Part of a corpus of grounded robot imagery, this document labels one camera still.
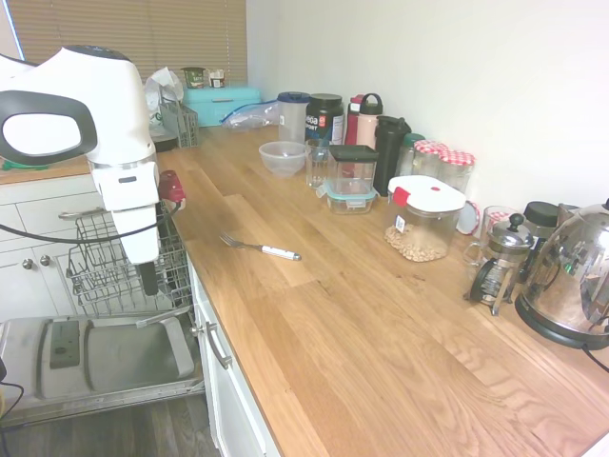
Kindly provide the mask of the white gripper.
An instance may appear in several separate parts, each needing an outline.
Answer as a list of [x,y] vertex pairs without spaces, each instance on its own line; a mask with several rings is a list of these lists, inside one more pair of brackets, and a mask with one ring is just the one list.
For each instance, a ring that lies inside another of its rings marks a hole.
[[159,203],[158,167],[155,161],[134,163],[134,168],[93,168],[95,186],[129,261],[138,266],[146,296],[158,293],[156,267],[159,255],[156,205]]

